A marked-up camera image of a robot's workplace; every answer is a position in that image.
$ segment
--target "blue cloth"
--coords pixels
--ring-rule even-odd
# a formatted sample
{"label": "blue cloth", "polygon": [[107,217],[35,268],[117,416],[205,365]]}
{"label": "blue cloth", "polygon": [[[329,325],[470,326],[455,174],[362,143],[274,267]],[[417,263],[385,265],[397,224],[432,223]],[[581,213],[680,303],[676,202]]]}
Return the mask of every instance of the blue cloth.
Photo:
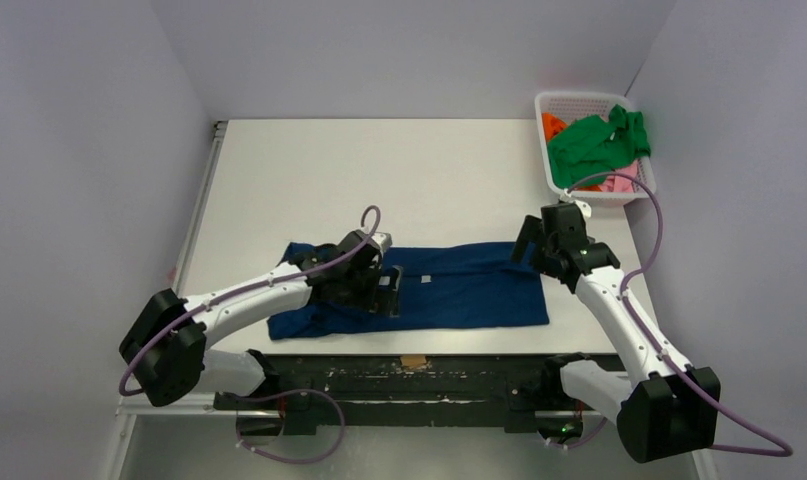
{"label": "blue cloth", "polygon": [[[330,303],[268,320],[272,340],[424,328],[520,327],[548,323],[539,274],[509,261],[513,243],[452,248],[395,248],[383,266],[403,267],[400,316],[389,318]],[[312,249],[292,243],[285,257]],[[430,275],[429,282],[423,276]]]}

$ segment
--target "green cloth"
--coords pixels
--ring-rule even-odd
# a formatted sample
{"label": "green cloth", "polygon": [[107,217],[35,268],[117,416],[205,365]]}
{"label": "green cloth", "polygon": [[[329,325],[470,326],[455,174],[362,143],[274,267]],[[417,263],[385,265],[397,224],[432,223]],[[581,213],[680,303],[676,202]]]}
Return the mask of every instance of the green cloth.
{"label": "green cloth", "polygon": [[[609,123],[599,115],[582,118],[550,139],[547,155],[553,182],[559,188],[568,188],[595,173],[629,166],[636,158],[650,155],[644,117],[641,112],[627,112],[616,105],[609,112]],[[601,176],[582,186],[605,180]]]}

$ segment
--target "white plastic basket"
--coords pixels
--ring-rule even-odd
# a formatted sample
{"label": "white plastic basket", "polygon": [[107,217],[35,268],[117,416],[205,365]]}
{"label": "white plastic basket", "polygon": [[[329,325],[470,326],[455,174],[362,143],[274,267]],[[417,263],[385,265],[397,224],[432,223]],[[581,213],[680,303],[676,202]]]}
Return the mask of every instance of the white plastic basket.
{"label": "white plastic basket", "polygon": [[[594,92],[541,92],[536,95],[536,123],[538,125],[538,138],[541,142],[541,156],[544,159],[544,173],[547,177],[547,186],[556,194],[562,193],[562,189],[553,183],[553,174],[550,171],[550,158],[547,155],[547,142],[544,139],[544,124],[541,114],[549,112],[556,115],[567,124],[574,120],[588,117],[590,115],[602,115],[608,118],[609,111],[615,105],[621,105],[627,111],[635,110],[633,104],[620,95],[610,95],[607,93]],[[650,168],[650,160],[647,157],[639,158],[638,179],[656,193],[656,179],[653,178],[653,170]],[[633,193],[615,192],[587,192],[575,190],[572,195],[578,199],[589,202],[592,205],[603,206],[623,206],[637,198],[647,198],[640,187],[635,186]]]}

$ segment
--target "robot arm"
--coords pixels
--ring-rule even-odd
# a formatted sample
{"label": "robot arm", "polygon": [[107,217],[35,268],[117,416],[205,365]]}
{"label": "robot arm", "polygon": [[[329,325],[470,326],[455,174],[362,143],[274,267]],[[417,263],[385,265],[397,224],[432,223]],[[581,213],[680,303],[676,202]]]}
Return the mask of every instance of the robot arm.
{"label": "robot arm", "polygon": [[[620,286],[624,272],[606,244],[586,235],[581,207],[543,207],[542,218],[528,216],[512,259],[520,262],[533,244],[529,264],[559,279],[594,314],[615,347],[628,379],[606,372],[581,354],[554,361],[551,384],[601,412],[618,428],[630,456],[647,462],[712,445],[718,412],[678,377],[627,311]],[[695,369],[656,327],[630,289],[624,291],[650,333],[673,363],[714,399],[720,382],[710,368]]]}
{"label": "robot arm", "polygon": [[[169,405],[192,391],[254,393],[277,375],[264,355],[212,347],[272,315],[324,301],[393,315],[400,271],[385,275],[382,270],[391,236],[374,233],[366,239],[367,235],[355,230],[338,245],[321,245],[294,255],[269,273],[226,289],[185,299],[171,289],[153,295],[120,344],[127,364],[168,325],[182,316],[188,318],[135,365],[135,378],[150,403]],[[336,261],[348,252],[347,261]],[[186,305],[195,308],[189,311]]]}

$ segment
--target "tabletop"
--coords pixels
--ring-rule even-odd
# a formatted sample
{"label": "tabletop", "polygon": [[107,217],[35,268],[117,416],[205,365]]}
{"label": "tabletop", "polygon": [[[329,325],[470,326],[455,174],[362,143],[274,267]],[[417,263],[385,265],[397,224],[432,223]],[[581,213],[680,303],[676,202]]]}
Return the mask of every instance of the tabletop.
{"label": "tabletop", "polygon": [[[337,243],[382,209],[395,246],[514,241],[524,216],[556,202],[532,120],[231,120],[179,271],[180,295],[271,270],[291,241]],[[594,209],[589,235],[625,271],[639,266],[622,207]],[[642,277],[630,284],[655,321]],[[271,341],[267,322],[217,344],[266,354],[615,353],[592,314],[542,277],[550,323]]]}

